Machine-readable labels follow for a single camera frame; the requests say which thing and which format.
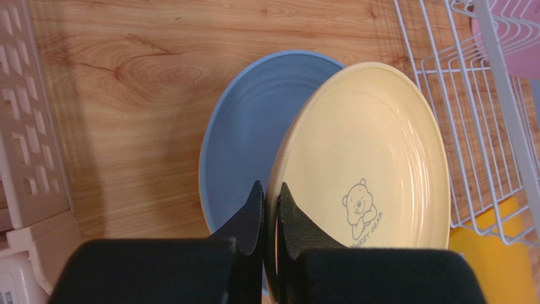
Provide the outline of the tan yellow plate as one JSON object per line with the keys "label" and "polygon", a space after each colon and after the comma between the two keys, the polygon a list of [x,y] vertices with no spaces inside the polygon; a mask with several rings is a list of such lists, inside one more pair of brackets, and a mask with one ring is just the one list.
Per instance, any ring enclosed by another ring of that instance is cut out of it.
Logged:
{"label": "tan yellow plate", "polygon": [[424,95],[400,70],[356,63],[306,101],[276,154],[266,194],[269,297],[279,302],[278,198],[349,248],[446,249],[446,150]]}

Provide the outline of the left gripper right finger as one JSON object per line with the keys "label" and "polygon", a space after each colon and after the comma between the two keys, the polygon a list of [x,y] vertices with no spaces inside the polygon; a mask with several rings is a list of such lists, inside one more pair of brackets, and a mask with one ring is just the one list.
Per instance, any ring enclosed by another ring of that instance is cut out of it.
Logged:
{"label": "left gripper right finger", "polygon": [[296,204],[284,182],[278,197],[277,276],[280,303],[309,303],[308,270],[302,257],[305,250],[344,248],[314,223]]}

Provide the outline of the pink plate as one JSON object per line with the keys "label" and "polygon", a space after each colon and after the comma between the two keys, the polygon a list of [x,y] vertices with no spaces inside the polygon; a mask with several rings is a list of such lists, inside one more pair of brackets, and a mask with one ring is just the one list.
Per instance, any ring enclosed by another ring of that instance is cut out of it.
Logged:
{"label": "pink plate", "polygon": [[539,79],[539,1],[489,1],[508,73]]}

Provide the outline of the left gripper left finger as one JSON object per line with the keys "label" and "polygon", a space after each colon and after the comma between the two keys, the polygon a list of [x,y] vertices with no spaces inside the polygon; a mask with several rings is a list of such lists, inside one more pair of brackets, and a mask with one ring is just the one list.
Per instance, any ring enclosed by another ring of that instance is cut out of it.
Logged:
{"label": "left gripper left finger", "polygon": [[227,240],[233,252],[221,303],[260,303],[265,228],[264,189],[255,181],[245,204],[209,239]]}

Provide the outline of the blue plate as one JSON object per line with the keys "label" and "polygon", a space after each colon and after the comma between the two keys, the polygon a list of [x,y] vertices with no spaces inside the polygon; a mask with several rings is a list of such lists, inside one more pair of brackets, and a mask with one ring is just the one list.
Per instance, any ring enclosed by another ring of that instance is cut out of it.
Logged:
{"label": "blue plate", "polygon": [[199,195],[210,232],[245,204],[255,181],[268,185],[297,113],[343,67],[320,53],[280,51],[254,61],[229,83],[212,112],[199,157]]}

